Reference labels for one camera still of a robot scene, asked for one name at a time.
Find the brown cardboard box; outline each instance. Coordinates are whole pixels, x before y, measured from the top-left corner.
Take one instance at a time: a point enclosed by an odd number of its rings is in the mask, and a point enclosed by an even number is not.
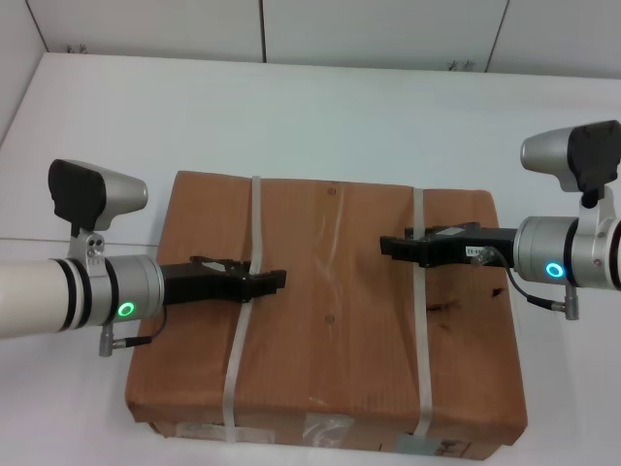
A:
[[[433,419],[419,418],[412,265],[379,251],[413,222],[411,187],[262,180],[263,271],[286,288],[254,300],[235,392],[243,440],[483,459],[527,418],[504,270],[427,271]],[[179,172],[159,247],[249,260],[251,180]],[[484,191],[426,190],[425,225],[498,226]],[[223,439],[222,391],[239,304],[171,307],[134,351],[127,405],[166,437]],[[151,334],[158,321],[145,321]]]

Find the dark stain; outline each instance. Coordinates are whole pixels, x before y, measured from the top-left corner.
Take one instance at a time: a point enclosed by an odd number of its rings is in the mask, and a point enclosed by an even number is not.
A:
[[[429,304],[427,306],[427,312],[436,313],[436,312],[441,312],[441,311],[450,311],[450,309],[454,308],[455,306],[459,306],[459,301],[456,299],[449,301],[447,303]]]

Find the silver metal cylinder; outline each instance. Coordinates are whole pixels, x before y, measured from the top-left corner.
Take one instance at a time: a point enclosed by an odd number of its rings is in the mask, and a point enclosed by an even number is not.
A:
[[[118,255],[108,260],[118,283],[113,322],[157,316],[164,302],[164,279],[157,263],[147,255]]]
[[[574,217],[529,216],[513,243],[514,270],[527,282],[569,284],[565,242]]]

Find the barcode label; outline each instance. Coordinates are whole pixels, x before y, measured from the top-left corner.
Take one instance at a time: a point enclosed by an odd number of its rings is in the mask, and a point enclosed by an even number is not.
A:
[[[483,250],[483,246],[466,246],[466,256],[475,257],[481,250]]]

